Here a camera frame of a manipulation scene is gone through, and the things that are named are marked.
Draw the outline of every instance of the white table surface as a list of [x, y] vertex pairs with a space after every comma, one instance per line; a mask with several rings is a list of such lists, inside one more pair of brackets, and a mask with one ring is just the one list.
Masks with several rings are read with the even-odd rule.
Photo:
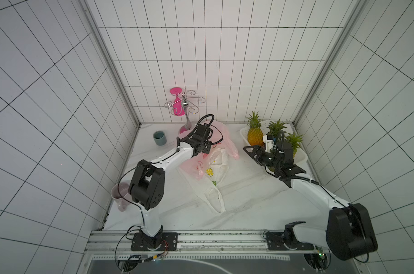
[[[155, 159], [176, 145], [181, 124], [143, 124], [130, 155], [125, 171], [135, 167], [141, 159]], [[283, 182], [266, 174], [244, 151], [239, 130], [244, 124], [227, 124], [230, 136], [239, 152], [239, 159], [229, 158], [229, 171], [218, 189], [222, 194], [226, 211], [213, 212], [198, 198], [187, 180], [195, 180], [179, 168], [166, 171], [165, 193], [156, 209], [164, 230], [281, 230], [293, 221], [306, 221], [320, 214], [306, 198], [288, 188]], [[152, 134], [162, 130], [167, 143], [157, 146]], [[307, 163], [302, 164], [309, 173]], [[124, 212], [112, 203], [104, 230], [126, 231], [134, 224], [141, 224], [138, 207], [129, 205]]]

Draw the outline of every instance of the pink plastic bag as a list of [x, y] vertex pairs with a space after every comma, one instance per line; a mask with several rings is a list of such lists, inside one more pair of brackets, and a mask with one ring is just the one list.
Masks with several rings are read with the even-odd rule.
[[[228, 132], [226, 125], [218, 121], [213, 121], [212, 125], [217, 127], [221, 131], [222, 135], [224, 136], [224, 140], [222, 140], [217, 145], [212, 145], [210, 150], [213, 150], [216, 147], [224, 148], [229, 156], [233, 157], [236, 160], [239, 159], [239, 153], [237, 151], [235, 144], [230, 139], [230, 132]], [[210, 141], [216, 142], [217, 140], [221, 139], [221, 134], [218, 132], [218, 130], [214, 127], [210, 128], [213, 130], [213, 134], [210, 138]], [[178, 135], [178, 137], [183, 138], [186, 135], [188, 135], [189, 132], [190, 131], [185, 131]], [[192, 157], [187, 161], [183, 162], [179, 167], [192, 177], [199, 180], [204, 176], [203, 170], [205, 170], [205, 167], [209, 165], [210, 156], [210, 154], [200, 153], [195, 157]]]

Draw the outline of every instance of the black mounting plate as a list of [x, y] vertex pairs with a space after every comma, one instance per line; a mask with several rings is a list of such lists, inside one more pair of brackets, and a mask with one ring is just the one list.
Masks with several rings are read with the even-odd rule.
[[[169, 244], [169, 251], [175, 251], [178, 243], [178, 233], [176, 232], [163, 232], [161, 240], [165, 240]], [[143, 244], [140, 233], [135, 233], [133, 243], [131, 244], [132, 251], [164, 251], [166, 248], [165, 244], [161, 244], [157, 249], [151, 250], [147, 245]]]
[[296, 242], [292, 246], [286, 246], [281, 237], [282, 232], [269, 232], [265, 234], [268, 250], [289, 251], [289, 250], [314, 250], [314, 245], [303, 242]]

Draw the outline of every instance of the mug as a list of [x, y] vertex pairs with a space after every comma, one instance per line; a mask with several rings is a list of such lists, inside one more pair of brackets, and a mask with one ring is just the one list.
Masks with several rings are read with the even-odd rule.
[[130, 198], [130, 194], [128, 193], [128, 189], [129, 189], [129, 184], [126, 182], [121, 182], [119, 184], [116, 184], [111, 189], [111, 198], [113, 198], [113, 200], [116, 201], [117, 208], [119, 209], [119, 211], [122, 211], [122, 212], [125, 211], [126, 207], [130, 204], [130, 202], [128, 201], [131, 200], [131, 198]]

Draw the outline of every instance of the pineapple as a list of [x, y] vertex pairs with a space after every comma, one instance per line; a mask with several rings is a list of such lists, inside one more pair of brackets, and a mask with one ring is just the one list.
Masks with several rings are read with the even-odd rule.
[[247, 117], [249, 125], [247, 140], [249, 145], [263, 145], [263, 133], [260, 127], [259, 112], [253, 112], [253, 115]]
[[268, 129], [269, 133], [268, 135], [272, 135], [272, 137], [277, 138], [277, 135], [280, 133], [280, 130], [286, 129], [284, 126], [285, 123], [280, 123], [280, 119], [277, 120], [277, 122], [270, 122]]
[[295, 133], [291, 134], [285, 137], [286, 141], [292, 145], [292, 148], [294, 149], [294, 155], [297, 152], [297, 149], [300, 148], [300, 144], [303, 141], [303, 135], [296, 135]]

